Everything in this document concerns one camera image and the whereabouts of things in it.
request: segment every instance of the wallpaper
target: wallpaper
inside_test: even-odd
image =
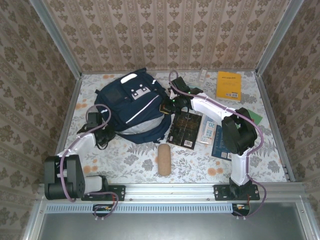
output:
[[[0,239],[19,239],[75,79],[27,0],[0,0]]]
[[[320,223],[320,1],[306,0],[263,73],[292,169]]]
[[[44,0],[82,72],[255,69],[289,0]]]

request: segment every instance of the gray panel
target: gray panel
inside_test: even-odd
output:
[[[305,240],[306,237],[295,203],[267,203],[246,220],[223,213],[118,213],[105,220],[95,220],[92,214],[46,214],[39,239]]]

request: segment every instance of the wire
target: wire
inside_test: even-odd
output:
[[[64,153],[62,154],[61,160],[60,160],[60,179],[61,179],[61,185],[62,185],[63,193],[64,193],[65,197],[72,203],[74,203],[76,201],[76,199],[72,199],[70,197],[68,191],[67,191],[66,182],[65,182],[65,178],[64,178],[64,161],[65,161],[66,155],[71,152],[71,149],[77,144],[77,142],[79,142],[83,137],[85,137],[86,135],[94,132],[95,130],[105,127],[108,124],[108,122],[110,121],[110,118],[111,118],[111,110],[110,110],[110,108],[107,107],[104,104],[95,104],[95,105],[89,107],[88,110],[86,111],[86,113],[85,113],[86,122],[88,122],[89,111],[92,108],[98,107],[98,106],[104,107],[109,111],[109,116],[108,116],[107,120],[104,123],[102,123],[101,125],[96,126],[96,127],[92,128],[92,129],[90,129],[89,131],[85,132],[84,134],[80,135],[79,137],[77,137],[76,140],[74,140],[74,142],[71,143],[71,145],[64,151]]]
[[[118,197],[118,194],[116,194],[115,192],[112,192],[112,191],[103,191],[103,192],[91,192],[89,193],[90,195],[107,195],[107,194],[111,194],[112,196],[115,196],[115,199],[116,199],[116,202],[115,204],[113,205],[113,208],[110,210],[110,212],[104,216],[103,218],[108,218],[110,217],[110,215],[116,210],[117,206],[118,206],[118,203],[119,203],[119,197]],[[99,218],[97,216],[97,210],[98,209],[101,209],[101,208],[104,208],[104,207],[107,207],[107,206],[96,206],[96,208],[94,209],[94,212],[93,212],[93,215],[96,217],[96,218]]]
[[[178,78],[178,72],[176,70],[172,70],[170,73],[169,73],[169,84],[171,86],[172,89],[174,89],[175,91],[177,91],[178,93],[182,94],[182,95],[186,95],[186,96],[189,96],[189,97],[193,97],[193,98],[199,98],[199,99],[204,99],[205,101],[208,101],[210,102],[211,104],[213,105],[216,105],[217,107],[223,109],[224,111],[227,111],[231,114],[234,114],[244,120],[246,120],[247,122],[249,122],[251,125],[254,126],[254,128],[258,131],[259,135],[260,135],[260,144],[256,147],[256,148],[253,148],[252,150],[250,150],[249,152],[247,152],[246,154],[246,157],[245,157],[245,161],[246,161],[246,167],[245,167],[245,174],[246,176],[255,184],[259,185],[263,191],[264,191],[264,195],[263,195],[263,198],[262,198],[262,201],[261,201],[261,204],[259,205],[259,207],[251,214],[247,215],[247,216],[243,216],[242,214],[234,211],[235,213],[239,214],[241,217],[252,217],[253,215],[255,215],[260,209],[261,207],[264,205],[265,203],[265,200],[267,198],[267,190],[265,188],[265,186],[263,186],[260,182],[257,182],[255,181],[250,175],[249,175],[249,156],[250,154],[254,153],[255,151],[257,151],[259,148],[262,147],[262,145],[264,144],[264,136],[263,136],[263,133],[261,131],[261,129],[249,118],[237,113],[236,111],[233,111],[231,109],[229,109],[227,106],[224,106],[216,101],[214,101],[213,99],[209,98],[209,97],[204,97],[204,96],[201,96],[201,95],[194,95],[194,94],[190,94],[190,93],[186,93],[186,92],[183,92],[183,91],[180,91],[179,89],[177,89],[172,83],[171,83],[171,74],[172,73],[175,73],[176,74],[176,78]]]

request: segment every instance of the black book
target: black book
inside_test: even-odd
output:
[[[167,143],[194,149],[202,116],[182,111],[174,116]]]

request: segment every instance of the blue book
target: blue book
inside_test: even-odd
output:
[[[222,127],[220,125],[216,126],[211,156],[231,161],[231,153],[225,146],[222,135]]]

